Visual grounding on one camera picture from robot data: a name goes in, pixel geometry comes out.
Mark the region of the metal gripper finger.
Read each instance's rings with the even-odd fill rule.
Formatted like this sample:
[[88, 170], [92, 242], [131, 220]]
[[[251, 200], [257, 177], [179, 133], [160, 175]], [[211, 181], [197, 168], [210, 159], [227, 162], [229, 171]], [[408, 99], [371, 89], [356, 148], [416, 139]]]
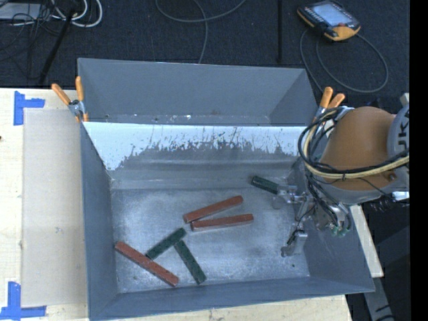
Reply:
[[272, 207], [281, 209], [285, 205], [299, 202], [298, 187], [296, 185], [278, 185], [272, 199]]
[[289, 257], [293, 255], [300, 255], [303, 252], [305, 242], [308, 234], [303, 229], [295, 230], [286, 244], [281, 248], [281, 256]]

